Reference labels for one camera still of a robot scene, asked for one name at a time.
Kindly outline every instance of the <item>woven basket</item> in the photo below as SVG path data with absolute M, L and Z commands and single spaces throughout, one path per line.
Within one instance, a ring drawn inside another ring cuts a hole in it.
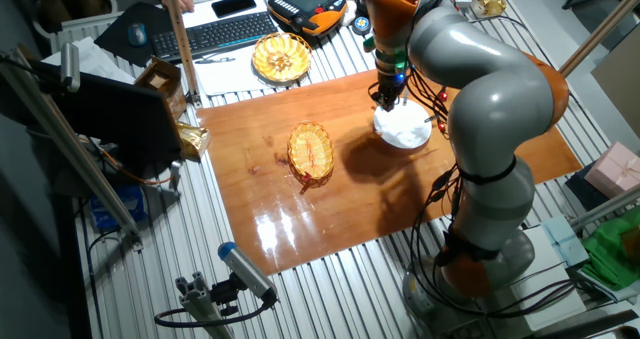
M 317 123 L 302 122 L 291 132 L 289 162 L 303 180 L 320 181 L 333 170 L 333 143 Z
M 260 75 L 284 83 L 300 78 L 309 70 L 311 47 L 298 35 L 273 33 L 256 43 L 251 61 Z

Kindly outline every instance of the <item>monitor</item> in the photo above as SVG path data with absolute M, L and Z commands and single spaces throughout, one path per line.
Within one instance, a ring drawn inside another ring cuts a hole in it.
M 59 66 L 35 61 L 30 65 L 60 77 Z M 76 93 L 54 93 L 52 98 L 76 133 L 117 144 L 118 159 L 126 165 L 182 157 L 182 140 L 160 92 L 81 73 Z

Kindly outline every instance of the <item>glossy wooden surface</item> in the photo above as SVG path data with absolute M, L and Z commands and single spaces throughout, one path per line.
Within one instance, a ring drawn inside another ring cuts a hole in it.
M 435 126 L 413 153 L 373 134 L 366 88 L 375 81 L 369 71 L 198 111 L 235 241 L 267 274 L 410 227 L 432 181 L 454 163 Z M 302 120 L 322 124 L 335 148 L 330 180 L 303 194 L 287 161 L 289 135 Z M 536 183 L 580 169 L 555 128 L 516 153 Z M 428 216 L 449 208 L 432 205 Z

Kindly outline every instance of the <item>mouse pad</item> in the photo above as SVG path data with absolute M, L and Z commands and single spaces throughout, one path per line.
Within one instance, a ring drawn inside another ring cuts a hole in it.
M 141 47 L 132 47 L 127 39 L 127 30 L 131 24 L 142 23 L 147 34 L 147 43 Z M 145 67 L 154 54 L 151 37 L 173 31 L 169 13 L 147 3 L 136 3 L 129 7 L 113 22 L 107 30 L 95 40 L 95 43 L 113 55 L 119 56 L 139 67 Z

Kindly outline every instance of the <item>blue sensor cap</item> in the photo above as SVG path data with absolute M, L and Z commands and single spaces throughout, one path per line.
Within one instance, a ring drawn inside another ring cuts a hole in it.
M 224 258 L 226 258 L 227 255 L 229 255 L 229 253 L 231 253 L 231 251 L 237 247 L 238 246 L 234 242 L 220 244 L 220 246 L 218 247 L 218 257 L 220 257 L 220 260 L 224 261 Z

